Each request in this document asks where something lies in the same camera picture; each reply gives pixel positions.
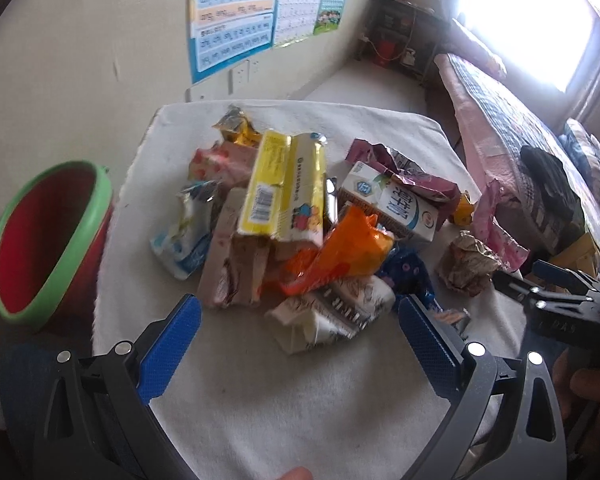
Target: mattress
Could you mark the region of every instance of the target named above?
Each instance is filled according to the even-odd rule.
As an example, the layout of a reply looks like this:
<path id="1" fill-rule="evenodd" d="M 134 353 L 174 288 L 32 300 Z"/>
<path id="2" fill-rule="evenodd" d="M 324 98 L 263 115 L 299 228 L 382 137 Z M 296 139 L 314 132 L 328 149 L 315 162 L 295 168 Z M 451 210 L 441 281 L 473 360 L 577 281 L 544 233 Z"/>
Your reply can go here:
<path id="1" fill-rule="evenodd" d="M 440 54 L 435 63 L 454 103 L 467 169 L 481 190 L 494 178 L 502 183 L 505 209 L 516 221 L 525 221 L 524 229 L 518 230 L 527 231 L 521 234 L 526 240 L 520 243 L 539 240 L 543 248 L 555 254 L 565 227 L 565 221 L 544 206 L 538 185 L 525 173 L 520 148 L 529 145 L 562 162 L 571 189 L 580 197 L 586 228 L 600 248 L 600 206 L 551 130 L 509 89 L 468 61 L 454 54 Z"/>

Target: black cloth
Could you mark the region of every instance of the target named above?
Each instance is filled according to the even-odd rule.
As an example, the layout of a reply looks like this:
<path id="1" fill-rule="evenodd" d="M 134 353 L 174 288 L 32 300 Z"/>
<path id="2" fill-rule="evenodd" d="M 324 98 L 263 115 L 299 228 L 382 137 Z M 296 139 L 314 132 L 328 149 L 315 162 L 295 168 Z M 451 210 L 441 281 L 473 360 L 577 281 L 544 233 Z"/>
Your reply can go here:
<path id="1" fill-rule="evenodd" d="M 562 162 L 555 155 L 533 146 L 522 146 L 520 160 L 538 185 L 544 207 L 565 222 L 557 247 L 561 251 L 585 232 L 580 197 L 571 189 Z"/>

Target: blue pillow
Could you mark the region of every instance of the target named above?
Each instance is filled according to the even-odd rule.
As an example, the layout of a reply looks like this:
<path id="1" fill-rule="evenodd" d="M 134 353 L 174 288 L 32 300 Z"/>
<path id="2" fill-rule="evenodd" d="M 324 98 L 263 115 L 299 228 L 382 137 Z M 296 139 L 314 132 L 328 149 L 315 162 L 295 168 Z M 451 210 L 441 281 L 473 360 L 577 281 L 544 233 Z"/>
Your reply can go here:
<path id="1" fill-rule="evenodd" d="M 567 119 L 564 133 L 558 140 L 600 204 L 600 160 L 589 134 L 578 121 Z"/>

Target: cartoon character on box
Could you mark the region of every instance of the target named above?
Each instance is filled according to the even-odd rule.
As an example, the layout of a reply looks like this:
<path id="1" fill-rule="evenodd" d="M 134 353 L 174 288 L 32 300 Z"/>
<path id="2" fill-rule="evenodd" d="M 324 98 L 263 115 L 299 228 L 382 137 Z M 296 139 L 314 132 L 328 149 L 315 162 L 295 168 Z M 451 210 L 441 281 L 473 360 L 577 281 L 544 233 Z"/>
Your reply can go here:
<path id="1" fill-rule="evenodd" d="M 318 206 L 311 206 L 307 203 L 294 208 L 292 218 L 293 229 L 298 231 L 317 231 L 320 227 L 320 210 Z"/>

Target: window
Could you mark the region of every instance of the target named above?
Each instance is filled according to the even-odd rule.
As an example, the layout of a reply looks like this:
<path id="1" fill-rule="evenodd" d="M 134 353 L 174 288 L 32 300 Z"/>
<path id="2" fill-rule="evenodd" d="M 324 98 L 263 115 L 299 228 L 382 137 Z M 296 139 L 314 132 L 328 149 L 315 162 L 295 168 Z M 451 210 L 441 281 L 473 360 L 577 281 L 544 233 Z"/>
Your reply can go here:
<path id="1" fill-rule="evenodd" d="M 594 24 L 586 0 L 460 0 L 460 11 L 497 53 L 562 92 Z"/>

